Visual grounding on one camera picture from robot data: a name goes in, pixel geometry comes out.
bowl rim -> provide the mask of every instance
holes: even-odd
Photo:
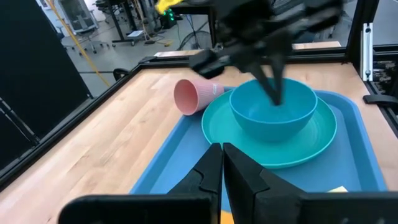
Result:
[[[243,85],[245,85],[245,84],[248,84],[248,83],[250,83],[250,82],[256,82],[256,81],[257,81],[256,79],[252,79],[252,80],[246,81],[246,82],[240,84],[239,86],[237,86],[236,88],[233,89],[231,95],[229,96],[229,105],[230,105],[231,109],[233,110],[234,113],[237,113],[239,116],[243,117],[244,119],[247,119],[247,120],[253,121],[253,122],[257,122],[257,123],[262,123],[262,124],[288,124],[288,123],[292,123],[292,122],[295,122],[295,121],[299,121],[299,120],[301,120],[301,119],[304,119],[304,118],[306,118],[307,116],[310,116],[310,115],[315,111],[315,109],[316,109],[317,106],[318,106],[318,96],[317,96],[317,94],[315,93],[315,91],[314,91],[312,88],[310,88],[308,85],[306,85],[306,84],[304,84],[304,83],[302,83],[302,82],[300,82],[300,81],[297,81],[297,80],[294,80],[294,79],[291,79],[291,78],[284,78],[284,79],[285,79],[285,80],[288,80],[288,81],[291,81],[291,82],[299,83],[299,84],[301,84],[301,85],[307,87],[307,88],[312,92],[312,94],[314,95],[314,97],[315,97],[315,104],[314,104],[313,108],[312,108],[307,114],[305,114],[305,115],[303,115],[303,116],[301,116],[301,117],[299,117],[299,118],[290,119],[290,120],[288,120],[288,121],[277,121],[277,122],[272,122],[272,121],[260,121],[260,120],[248,118],[247,116],[245,116],[245,115],[243,115],[242,113],[240,113],[240,112],[239,112],[237,109],[235,109],[235,107],[233,106],[233,104],[232,104],[232,97],[233,97],[234,93],[236,92],[236,90],[237,90],[239,87],[241,87],[241,86],[243,86]]]

tray rim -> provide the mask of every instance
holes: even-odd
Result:
[[[346,101],[347,103],[349,103],[349,105],[351,106],[351,108],[353,109],[353,113],[356,115],[357,119],[356,119],[356,123],[358,123],[359,126],[359,131],[360,131],[360,136],[361,136],[361,140],[364,142],[365,145],[365,151],[366,151],[366,155],[369,159],[369,165],[371,166],[371,170],[373,172],[373,175],[375,177],[376,180],[376,185],[378,188],[378,191],[386,191],[387,190],[387,186],[386,186],[386,182],[384,180],[384,177],[382,175],[381,172],[381,168],[379,167],[379,164],[377,162],[377,157],[374,153],[372,144],[370,142],[368,133],[366,131],[366,127],[364,125],[362,116],[361,116],[361,112],[359,111],[358,106],[356,105],[355,102],[353,102],[351,99],[339,94],[339,93],[335,93],[332,91],[326,91],[326,90],[315,90],[315,93],[326,93],[326,94],[331,94],[335,97],[340,98],[341,100]],[[163,144],[161,145],[161,147],[159,148],[159,150],[156,152],[155,156],[152,158],[152,160],[149,162],[148,166],[145,168],[145,171],[141,174],[141,176],[139,177],[139,179],[137,180],[137,182],[133,185],[132,189],[130,190],[130,194],[137,194],[138,191],[140,190],[140,188],[142,187],[142,184],[144,183],[144,181],[146,180],[146,178],[148,178],[149,173],[154,169],[154,166],[157,163],[157,160],[159,159],[159,157],[161,157],[165,151],[165,148],[168,147],[168,144],[171,142],[172,138],[174,138],[174,134],[179,131],[179,129],[181,127],[183,127],[185,125],[186,122],[189,122],[189,116],[185,116],[182,115],[181,118],[179,119],[179,121],[177,122],[177,124],[174,126],[173,130],[171,130],[170,134],[167,136],[166,140],[163,142]]]

floor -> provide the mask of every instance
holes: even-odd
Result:
[[[94,10],[94,15],[99,21],[99,29],[94,33],[93,40],[100,40],[111,44],[112,40],[118,40],[119,36],[111,18],[108,19],[109,24],[105,23],[106,16],[98,11],[93,5],[95,0],[85,0],[89,9]],[[347,16],[343,17],[341,22],[336,26],[333,37],[328,39],[328,32],[323,35],[316,36],[315,42],[337,40],[342,46],[346,46],[349,31],[351,29],[351,18],[354,16],[356,1],[346,1],[345,11]],[[380,1],[379,7],[374,20],[374,43],[375,44],[398,44],[398,29],[394,27],[395,14],[398,11],[398,3],[393,0]],[[199,27],[207,21],[207,16],[193,15],[193,26]],[[122,21],[120,22],[123,33],[128,33],[128,25]],[[208,24],[202,29],[209,31]],[[169,47],[164,47],[163,44],[144,45],[143,41],[136,42],[135,46],[130,43],[119,43],[116,47],[104,47],[97,49],[98,53],[94,54],[88,51],[88,56],[95,65],[96,69],[101,71],[102,76],[110,83],[114,83],[114,78],[111,73],[115,68],[132,69],[145,56],[152,56],[157,52],[176,50],[179,46],[179,39],[182,40],[187,34],[191,33],[192,28],[184,17],[182,21],[178,21],[178,26],[173,26],[171,29],[165,30],[161,34],[165,40],[171,40],[172,44]],[[204,41],[210,43],[210,36],[204,37]],[[70,37],[63,39],[63,45],[74,45]],[[93,73],[90,64],[81,56],[78,51],[67,50],[68,55],[75,64],[77,70],[81,73],[82,78],[87,84],[93,96],[98,96],[107,89],[104,82]]]

desk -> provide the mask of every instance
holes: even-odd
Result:
[[[379,108],[363,103],[368,91],[353,66],[288,65],[285,74],[358,105],[387,186],[398,190],[398,139]],[[128,193],[181,117],[173,100],[175,83],[193,77],[197,74],[188,68],[164,68],[142,70],[130,79],[0,193],[0,223],[56,223],[73,198]],[[234,86],[251,78],[228,67],[217,80]]]

pink cup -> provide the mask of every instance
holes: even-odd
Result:
[[[174,88],[174,101],[184,115],[193,115],[224,93],[224,87],[205,80],[179,80]]]

